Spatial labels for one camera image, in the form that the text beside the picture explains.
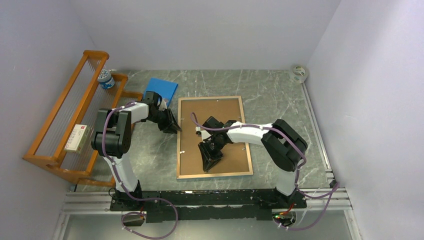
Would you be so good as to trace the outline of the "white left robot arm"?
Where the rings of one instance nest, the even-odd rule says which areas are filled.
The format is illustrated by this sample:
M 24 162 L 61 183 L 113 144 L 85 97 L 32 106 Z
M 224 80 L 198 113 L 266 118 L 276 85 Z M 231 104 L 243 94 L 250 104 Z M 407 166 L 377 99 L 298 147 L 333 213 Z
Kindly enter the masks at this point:
M 182 130 L 162 96 L 154 91 L 147 91 L 140 101 L 99 109 L 93 126 L 91 147 L 108 164 L 115 180 L 116 197 L 130 210 L 139 209 L 143 203 L 140 181 L 127 156 L 132 126 L 147 121 L 157 124 L 158 129 L 166 134 L 177 134 Z

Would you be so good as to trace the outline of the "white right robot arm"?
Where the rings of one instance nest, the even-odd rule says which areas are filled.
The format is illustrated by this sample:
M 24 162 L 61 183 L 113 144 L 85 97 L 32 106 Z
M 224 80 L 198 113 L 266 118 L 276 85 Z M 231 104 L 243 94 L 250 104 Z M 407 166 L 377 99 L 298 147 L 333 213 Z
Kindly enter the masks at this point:
M 192 120 L 196 125 L 196 134 L 202 139 L 198 148 L 205 172 L 222 160 L 222 150 L 226 145 L 245 143 L 262 146 L 279 168 L 274 195 L 276 204 L 286 208 L 294 201 L 298 167 L 305 158 L 308 145 L 285 120 L 277 119 L 268 124 L 248 124 L 236 120 L 223 123 L 210 116 L 199 124 L 195 114 Z

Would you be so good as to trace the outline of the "blue white round tin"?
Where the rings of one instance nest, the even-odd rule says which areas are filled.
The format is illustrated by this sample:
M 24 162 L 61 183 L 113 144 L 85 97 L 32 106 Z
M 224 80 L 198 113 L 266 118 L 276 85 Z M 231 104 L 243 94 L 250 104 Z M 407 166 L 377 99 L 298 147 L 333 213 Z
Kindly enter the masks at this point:
M 107 69 L 102 69 L 97 77 L 97 81 L 102 89 L 108 90 L 115 85 L 115 80 L 112 74 Z

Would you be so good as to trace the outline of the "white medicine box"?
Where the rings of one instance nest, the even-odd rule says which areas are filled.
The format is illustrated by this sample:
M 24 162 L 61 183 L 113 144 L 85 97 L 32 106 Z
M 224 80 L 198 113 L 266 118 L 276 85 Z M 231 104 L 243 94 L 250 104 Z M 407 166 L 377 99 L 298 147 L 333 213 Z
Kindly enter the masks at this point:
M 80 154 L 91 132 L 88 125 L 76 124 L 65 144 L 64 150 L 69 153 Z

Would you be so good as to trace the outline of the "orange wooden rack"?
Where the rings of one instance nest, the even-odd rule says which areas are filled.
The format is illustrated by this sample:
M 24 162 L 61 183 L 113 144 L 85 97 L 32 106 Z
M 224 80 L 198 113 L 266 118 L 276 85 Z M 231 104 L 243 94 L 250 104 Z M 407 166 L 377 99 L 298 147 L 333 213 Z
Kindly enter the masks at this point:
M 65 150 L 75 125 L 92 126 L 100 108 L 115 108 L 121 100 L 140 101 L 143 94 L 124 89 L 128 76 L 112 73 L 115 85 L 103 89 L 97 81 L 109 54 L 85 50 L 23 159 L 71 184 L 113 187 L 115 181 L 95 180 L 102 157 L 87 141 L 80 153 Z

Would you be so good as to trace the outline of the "clear tape roll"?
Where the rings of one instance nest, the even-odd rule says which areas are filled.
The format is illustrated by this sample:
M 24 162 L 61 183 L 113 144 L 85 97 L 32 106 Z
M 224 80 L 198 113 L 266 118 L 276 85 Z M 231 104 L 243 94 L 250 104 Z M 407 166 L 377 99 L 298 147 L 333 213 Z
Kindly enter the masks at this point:
M 302 84 L 308 78 L 309 73 L 310 72 L 307 67 L 294 64 L 290 67 L 288 76 L 293 83 Z

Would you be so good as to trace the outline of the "aluminium extrusion table rail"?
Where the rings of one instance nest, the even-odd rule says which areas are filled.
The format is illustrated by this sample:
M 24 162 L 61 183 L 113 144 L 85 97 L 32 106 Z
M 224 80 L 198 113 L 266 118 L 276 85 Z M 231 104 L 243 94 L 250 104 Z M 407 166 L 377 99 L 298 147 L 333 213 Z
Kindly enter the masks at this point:
M 123 210 L 111 211 L 111 197 L 107 192 L 68 192 L 59 214 L 55 230 L 54 240 L 62 240 L 72 215 L 123 215 Z M 347 190 L 344 187 L 336 190 L 326 209 L 327 213 L 340 212 L 344 215 L 348 228 L 348 235 L 353 240 L 361 240 L 362 234 L 354 214 L 353 206 Z

